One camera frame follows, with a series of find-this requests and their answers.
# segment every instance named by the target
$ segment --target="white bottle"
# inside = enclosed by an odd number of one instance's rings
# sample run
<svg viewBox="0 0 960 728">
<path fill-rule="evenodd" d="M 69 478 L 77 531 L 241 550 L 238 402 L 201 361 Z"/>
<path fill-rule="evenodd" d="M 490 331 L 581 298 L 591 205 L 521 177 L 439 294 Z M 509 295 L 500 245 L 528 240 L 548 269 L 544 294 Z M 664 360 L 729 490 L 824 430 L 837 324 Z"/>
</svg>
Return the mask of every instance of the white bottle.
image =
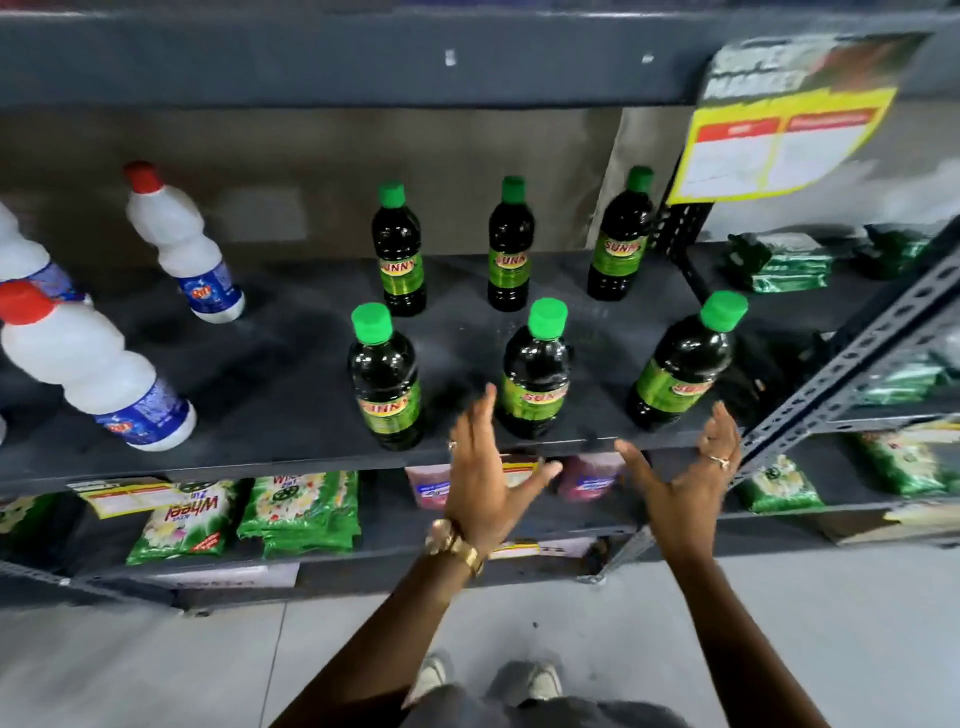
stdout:
<svg viewBox="0 0 960 728">
<path fill-rule="evenodd" d="M 63 387 L 66 400 L 132 448 L 159 451 L 186 440 L 193 405 L 156 375 L 102 313 L 55 303 L 25 280 L 0 284 L 0 346 L 32 376 Z"/>
<path fill-rule="evenodd" d="M 0 282 L 28 280 L 54 301 L 90 303 L 47 249 L 20 234 L 13 213 L 0 205 Z"/>
<path fill-rule="evenodd" d="M 127 218 L 159 249 L 160 267 L 180 284 L 193 312 L 211 324 L 239 317 L 243 291 L 233 285 L 220 248 L 204 235 L 204 218 L 193 201 L 164 184 L 150 162 L 132 161 L 124 174 L 132 188 Z"/>
</svg>

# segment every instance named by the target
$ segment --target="foot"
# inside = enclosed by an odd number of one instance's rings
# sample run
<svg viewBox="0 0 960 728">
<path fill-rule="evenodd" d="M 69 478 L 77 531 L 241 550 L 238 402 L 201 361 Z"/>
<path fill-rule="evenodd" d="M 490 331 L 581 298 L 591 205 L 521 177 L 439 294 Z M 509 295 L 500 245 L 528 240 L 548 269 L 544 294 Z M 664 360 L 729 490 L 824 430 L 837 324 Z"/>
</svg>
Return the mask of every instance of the foot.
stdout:
<svg viewBox="0 0 960 728">
<path fill-rule="evenodd" d="M 530 676 L 527 692 L 534 700 L 552 700 L 562 697 L 564 689 L 560 685 L 557 669 L 548 663 L 540 663 Z"/>
<path fill-rule="evenodd" d="M 420 666 L 417 682 L 410 689 L 404 706 L 413 705 L 434 688 L 446 684 L 446 667 L 444 661 L 437 655 L 429 655 Z"/>
</svg>

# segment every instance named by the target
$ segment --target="hanging sign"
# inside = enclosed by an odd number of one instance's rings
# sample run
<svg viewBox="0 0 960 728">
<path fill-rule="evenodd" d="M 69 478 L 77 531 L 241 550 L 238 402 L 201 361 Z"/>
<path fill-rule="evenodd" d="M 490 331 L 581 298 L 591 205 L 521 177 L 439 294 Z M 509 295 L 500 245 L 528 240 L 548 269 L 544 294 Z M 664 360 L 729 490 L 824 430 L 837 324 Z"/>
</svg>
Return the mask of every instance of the hanging sign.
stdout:
<svg viewBox="0 0 960 728">
<path fill-rule="evenodd" d="M 713 57 L 669 205 L 806 187 L 874 132 L 927 34 L 755 38 Z"/>
</svg>

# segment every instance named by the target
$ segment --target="wheel detergent packet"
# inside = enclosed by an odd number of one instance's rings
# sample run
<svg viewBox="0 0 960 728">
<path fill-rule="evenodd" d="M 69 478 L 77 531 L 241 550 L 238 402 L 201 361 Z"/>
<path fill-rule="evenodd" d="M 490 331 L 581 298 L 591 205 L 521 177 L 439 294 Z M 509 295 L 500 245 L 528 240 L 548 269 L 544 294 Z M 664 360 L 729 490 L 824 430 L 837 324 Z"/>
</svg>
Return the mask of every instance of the wheel detergent packet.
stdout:
<svg viewBox="0 0 960 728">
<path fill-rule="evenodd" d="M 133 545 L 127 563 L 142 564 L 191 554 L 220 555 L 227 542 L 226 528 L 236 498 L 234 481 L 198 483 L 190 499 L 157 508 Z"/>
<path fill-rule="evenodd" d="M 778 455 L 773 465 L 741 483 L 739 494 L 754 513 L 824 507 L 813 484 L 786 455 Z"/>
</svg>

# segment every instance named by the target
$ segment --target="hand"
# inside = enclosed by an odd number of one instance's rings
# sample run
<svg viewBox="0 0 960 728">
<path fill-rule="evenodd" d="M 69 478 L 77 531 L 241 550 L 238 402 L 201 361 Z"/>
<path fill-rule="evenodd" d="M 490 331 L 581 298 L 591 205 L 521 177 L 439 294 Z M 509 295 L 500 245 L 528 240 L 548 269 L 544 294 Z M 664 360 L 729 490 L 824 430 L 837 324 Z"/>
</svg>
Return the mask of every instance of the hand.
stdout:
<svg viewBox="0 0 960 728">
<path fill-rule="evenodd" d="M 484 396 L 450 431 L 453 465 L 445 514 L 483 558 L 503 543 L 534 498 L 564 468 L 556 462 L 541 464 L 520 485 L 508 488 L 493 439 L 495 402 L 496 387 L 488 384 Z"/>
<path fill-rule="evenodd" d="M 614 447 L 646 497 L 650 527 L 667 564 L 673 569 L 690 562 L 711 562 L 717 517 L 742 457 L 740 434 L 724 403 L 713 405 L 713 416 L 697 441 L 700 457 L 669 483 L 657 477 L 630 443 L 617 440 Z M 724 470 L 708 455 L 729 460 L 730 465 Z"/>
</svg>

